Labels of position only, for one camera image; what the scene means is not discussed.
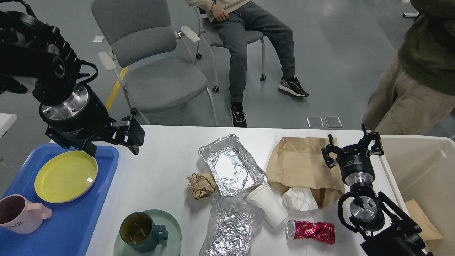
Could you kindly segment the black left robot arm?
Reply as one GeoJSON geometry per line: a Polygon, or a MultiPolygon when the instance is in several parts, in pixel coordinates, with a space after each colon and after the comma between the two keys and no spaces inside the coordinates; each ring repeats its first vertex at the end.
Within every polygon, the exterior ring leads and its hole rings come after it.
{"type": "Polygon", "coordinates": [[[122,145],[138,155],[145,132],[132,116],[116,121],[89,87],[98,76],[93,63],[77,57],[55,26],[26,12],[1,12],[1,85],[21,92],[16,78],[36,78],[33,97],[39,116],[47,123],[46,135],[60,147],[95,156],[94,141],[122,145]]]}

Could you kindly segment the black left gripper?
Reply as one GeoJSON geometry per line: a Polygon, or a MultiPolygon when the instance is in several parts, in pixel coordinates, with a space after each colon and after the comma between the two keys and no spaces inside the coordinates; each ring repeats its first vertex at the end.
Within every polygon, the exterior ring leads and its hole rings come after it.
{"type": "Polygon", "coordinates": [[[109,125],[114,130],[113,144],[120,144],[138,155],[144,144],[145,131],[134,116],[112,122],[107,109],[87,84],[77,83],[62,103],[39,106],[39,116],[48,125],[45,134],[60,147],[86,152],[94,157],[96,146],[91,139],[109,125]]]}

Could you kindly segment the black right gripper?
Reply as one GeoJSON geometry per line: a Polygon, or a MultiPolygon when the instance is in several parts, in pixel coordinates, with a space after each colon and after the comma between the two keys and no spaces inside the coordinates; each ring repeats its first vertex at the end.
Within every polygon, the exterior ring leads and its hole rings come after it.
{"type": "Polygon", "coordinates": [[[331,134],[328,135],[328,144],[321,149],[328,168],[333,168],[339,163],[343,183],[348,186],[359,182],[372,183],[375,180],[375,173],[369,156],[384,155],[379,132],[367,130],[365,124],[361,127],[364,136],[354,144],[353,155],[342,156],[342,148],[334,144],[331,134]]]}

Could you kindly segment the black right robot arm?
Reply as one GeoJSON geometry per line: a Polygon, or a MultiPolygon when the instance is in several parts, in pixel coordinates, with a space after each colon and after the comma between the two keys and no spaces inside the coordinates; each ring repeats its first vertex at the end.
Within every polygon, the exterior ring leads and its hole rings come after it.
{"type": "Polygon", "coordinates": [[[342,181],[350,187],[338,201],[338,218],[352,232],[364,238],[361,244],[369,256],[426,256],[420,226],[384,193],[373,190],[375,173],[370,156],[382,156],[381,137],[362,125],[357,144],[340,148],[333,136],[321,149],[325,164],[339,165],[342,181]]]}

